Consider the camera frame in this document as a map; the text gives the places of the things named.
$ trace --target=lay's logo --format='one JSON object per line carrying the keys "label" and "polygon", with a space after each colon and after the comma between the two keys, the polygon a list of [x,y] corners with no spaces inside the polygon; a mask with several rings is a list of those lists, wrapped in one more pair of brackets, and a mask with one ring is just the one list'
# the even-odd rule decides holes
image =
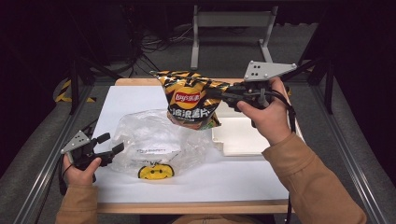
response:
{"label": "lay's logo", "polygon": [[200,99],[200,93],[188,94],[185,92],[177,92],[175,95],[175,101],[177,103],[196,104]]}

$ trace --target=lay's chip bag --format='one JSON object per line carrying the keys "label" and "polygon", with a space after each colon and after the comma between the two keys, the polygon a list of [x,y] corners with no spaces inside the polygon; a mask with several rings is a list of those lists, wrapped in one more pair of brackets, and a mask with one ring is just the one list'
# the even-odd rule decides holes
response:
{"label": "lay's chip bag", "polygon": [[215,110],[220,99],[210,99],[205,90],[217,88],[226,91],[229,83],[211,80],[194,72],[150,72],[163,84],[168,101],[168,118],[176,125],[194,130],[220,126]]}

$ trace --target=white paper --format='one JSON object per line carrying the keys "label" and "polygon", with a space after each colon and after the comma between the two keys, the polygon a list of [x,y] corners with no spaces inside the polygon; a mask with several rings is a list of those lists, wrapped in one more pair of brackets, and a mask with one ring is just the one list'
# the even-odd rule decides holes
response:
{"label": "white paper", "polygon": [[[162,87],[111,87],[93,137],[113,136],[126,114],[166,107]],[[108,151],[109,142],[98,145],[95,152]],[[99,203],[285,200],[289,195],[263,156],[224,157],[213,147],[207,149],[204,164],[169,179],[142,180],[108,167],[100,167],[96,179]]]}

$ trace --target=wooden table edge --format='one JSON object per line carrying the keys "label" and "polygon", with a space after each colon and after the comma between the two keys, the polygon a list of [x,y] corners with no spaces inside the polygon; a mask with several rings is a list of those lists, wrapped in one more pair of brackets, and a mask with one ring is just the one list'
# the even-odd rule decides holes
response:
{"label": "wooden table edge", "polygon": [[288,200],[215,203],[99,203],[112,214],[275,214],[287,213]]}

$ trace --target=beige jacket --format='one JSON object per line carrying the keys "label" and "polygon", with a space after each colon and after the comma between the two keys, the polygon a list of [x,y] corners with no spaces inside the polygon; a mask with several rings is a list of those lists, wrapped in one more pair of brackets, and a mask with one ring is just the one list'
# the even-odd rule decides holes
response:
{"label": "beige jacket", "polygon": [[[366,223],[366,215],[337,176],[296,134],[268,147],[262,155],[290,192],[291,204],[304,223]],[[97,188],[69,186],[56,223],[96,223]],[[200,216],[182,217],[175,224],[200,223]],[[212,224],[252,223],[236,216],[213,216]]]}

